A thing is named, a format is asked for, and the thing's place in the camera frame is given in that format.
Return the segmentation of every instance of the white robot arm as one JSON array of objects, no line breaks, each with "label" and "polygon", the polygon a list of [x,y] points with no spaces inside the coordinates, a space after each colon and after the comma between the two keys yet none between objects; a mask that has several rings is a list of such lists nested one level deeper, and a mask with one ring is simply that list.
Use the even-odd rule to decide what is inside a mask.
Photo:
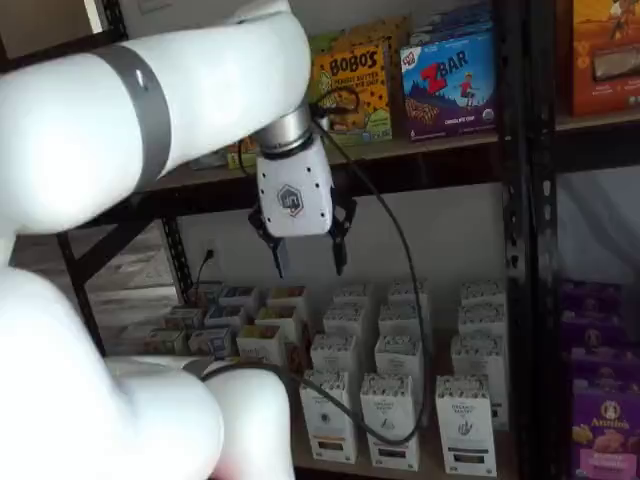
[{"label": "white robot arm", "polygon": [[0,78],[0,478],[293,479],[275,375],[204,385],[138,360],[107,365],[64,295],[8,262],[17,234],[76,227],[254,132],[271,233],[326,232],[332,182],[303,106],[309,70],[305,33],[275,0]]}]

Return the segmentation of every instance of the black cable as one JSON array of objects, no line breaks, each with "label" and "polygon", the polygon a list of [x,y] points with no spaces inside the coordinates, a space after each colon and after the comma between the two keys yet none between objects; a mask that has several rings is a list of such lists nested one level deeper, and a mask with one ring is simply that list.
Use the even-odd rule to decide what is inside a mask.
[{"label": "black cable", "polygon": [[200,268],[198,269],[198,276],[196,277],[196,285],[194,288],[193,302],[198,304],[198,290],[200,290],[200,276],[202,275],[202,270],[204,266],[213,258],[213,250],[208,249],[207,253],[205,253],[204,258],[202,259],[202,263],[200,264]]},{"label": "black cable", "polygon": [[[327,95],[329,95],[330,93],[333,93],[333,91],[329,91],[325,94],[324,98],[326,98]],[[359,103],[359,96],[356,93],[356,98],[358,99],[358,103]],[[413,283],[413,293],[415,295],[415,301],[416,301],[416,310],[417,310],[417,315],[418,315],[418,322],[419,322],[419,329],[420,329],[420,341],[422,344],[422,362],[423,362],[423,375],[426,376],[426,373],[429,371],[429,364],[427,362],[427,346],[426,346],[426,342],[425,342],[425,332],[424,332],[424,319],[422,316],[422,305],[420,303],[420,291],[418,289],[418,277],[416,275],[416,271],[415,271],[415,266],[413,263],[413,255],[411,254],[411,248],[409,247],[409,242],[407,241],[407,238],[405,236],[404,230],[402,229],[402,226],[400,225],[400,222],[398,221],[397,217],[395,216],[395,214],[393,213],[393,211],[391,210],[391,207],[389,207],[389,205],[387,204],[386,200],[382,197],[382,195],[380,194],[380,192],[378,191],[378,189],[375,187],[375,185],[371,182],[371,180],[369,180],[369,178],[367,177],[367,175],[364,173],[364,171],[362,171],[362,169],[351,159],[351,157],[349,156],[349,154],[347,154],[347,152],[345,152],[345,150],[338,145],[338,143],[333,139],[333,137],[331,137],[331,135],[329,134],[329,132],[327,132],[320,124],[317,120],[313,120],[315,125],[319,128],[320,132],[322,133],[322,135],[336,148],[336,150],[338,151],[338,153],[344,157],[345,162],[347,163],[347,165],[350,166],[350,168],[355,172],[355,174],[360,178],[360,180],[366,185],[366,187],[371,191],[371,193],[376,197],[376,200],[378,201],[378,203],[380,203],[380,205],[382,206],[382,208],[384,209],[384,211],[386,212],[386,214],[389,216],[389,218],[391,219],[396,231],[398,232],[398,236],[400,237],[400,241],[402,242],[402,247],[405,251],[406,257],[407,257],[407,262],[409,264],[409,271],[411,274],[411,282]],[[420,428],[420,422],[422,419],[422,416],[424,415],[425,409],[426,409],[426,405],[427,405],[427,395],[425,395],[424,392],[424,388],[427,385],[427,379],[424,378],[422,385],[423,385],[423,392],[422,392],[422,403],[420,405],[420,411],[416,417],[416,423],[413,426],[413,428],[411,429],[411,431],[409,432],[409,434],[407,436],[405,436],[402,439],[399,440],[395,440],[395,439],[391,439],[391,438],[387,438],[381,434],[379,434],[378,432],[376,432],[373,428],[371,428],[370,426],[368,426],[360,417],[360,415],[358,415],[356,412],[354,412],[353,410],[347,408],[344,404],[342,404],[341,402],[339,402],[338,400],[336,400],[333,396],[331,396],[331,394],[329,394],[328,392],[326,392],[325,390],[323,390],[320,386],[316,385],[314,382],[303,378],[303,377],[299,377],[298,375],[295,375],[291,372],[289,372],[288,370],[278,367],[276,365],[269,365],[269,364],[264,364],[264,363],[236,363],[233,365],[227,365],[218,369],[215,369],[207,374],[205,374],[202,377],[202,381],[205,382],[213,377],[216,377],[218,375],[222,375],[224,373],[230,372],[230,371],[234,371],[234,370],[244,370],[244,369],[259,369],[259,370],[266,370],[272,373],[275,373],[276,375],[278,375],[280,378],[290,378],[293,379],[294,381],[306,386],[307,388],[310,388],[311,390],[313,390],[314,392],[316,392],[318,395],[322,396],[323,398],[325,398],[327,401],[329,401],[330,403],[332,403],[336,408],[338,408],[341,412],[343,412],[347,417],[349,417],[349,419],[358,427],[360,427],[361,429],[363,429],[366,433],[368,433],[369,435],[371,435],[373,438],[387,444],[387,445],[391,445],[391,446],[400,446],[400,445],[404,445],[405,443],[407,443],[408,441],[410,441],[418,432],[418,429]]]}]

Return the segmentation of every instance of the white box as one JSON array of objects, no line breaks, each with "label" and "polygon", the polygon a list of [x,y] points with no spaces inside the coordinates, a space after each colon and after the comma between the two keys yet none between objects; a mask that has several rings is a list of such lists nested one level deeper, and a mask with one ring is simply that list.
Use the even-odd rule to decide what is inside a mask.
[{"label": "white box", "polygon": [[252,318],[258,315],[262,301],[260,289],[254,287],[225,286],[218,298],[223,307],[242,307]]},{"label": "white box", "polygon": [[[408,375],[413,382],[416,415],[425,394],[422,343],[409,336],[381,336],[376,345],[376,369],[383,375]],[[425,409],[424,420],[428,419]]]},{"label": "white box", "polygon": [[280,327],[247,325],[238,338],[240,358],[287,367],[283,335]]},{"label": "white box", "polygon": [[331,305],[322,319],[324,331],[335,335],[352,335],[358,339],[360,365],[363,372],[375,367],[373,349],[378,338],[377,326],[368,306],[356,304]]},{"label": "white box", "polygon": [[460,305],[463,306],[493,303],[506,307],[506,302],[507,294],[501,280],[463,283],[460,287]]},{"label": "white box", "polygon": [[237,335],[247,324],[247,315],[242,307],[213,306],[204,317],[204,328],[229,327]]},{"label": "white box", "polygon": [[231,330],[229,328],[212,328],[193,332],[189,339],[191,355],[207,355],[216,359],[224,359],[234,355]]},{"label": "white box", "polygon": [[[380,308],[380,318],[378,319],[380,335],[390,337],[409,336],[414,340],[420,339],[420,319],[415,302],[393,303],[383,305]],[[429,326],[424,324],[425,342],[427,353],[433,352],[433,335],[429,334]]]},{"label": "white box", "polygon": [[460,306],[458,331],[461,334],[484,332],[506,338],[507,319],[504,305],[485,302]]},{"label": "white box", "polygon": [[178,305],[164,317],[164,326],[172,330],[202,328],[202,313],[200,308]]},{"label": "white box", "polygon": [[[408,375],[365,375],[360,390],[365,423],[389,439],[406,437],[416,423],[412,387]],[[367,438],[374,466],[418,470],[420,445],[417,435],[401,446],[387,445],[371,435]]]},{"label": "white box", "polygon": [[360,411],[362,368],[357,344],[353,335],[318,334],[311,345],[311,360],[315,371],[349,373],[351,405]]},{"label": "white box", "polygon": [[451,340],[456,375],[485,375],[489,381],[493,428],[509,430],[509,395],[502,337],[485,333],[456,335]]},{"label": "white box", "polygon": [[436,408],[445,471],[497,476],[486,377],[438,377]]},{"label": "white box", "polygon": [[[308,370],[305,378],[351,408],[350,378],[346,372],[320,373]],[[353,422],[326,398],[302,385],[300,399],[311,442],[311,453],[316,460],[355,463],[358,455]]]},{"label": "white box", "polygon": [[310,368],[305,345],[309,342],[309,330],[300,318],[297,307],[263,307],[256,318],[256,325],[280,327],[287,364],[292,372],[302,375]]}]

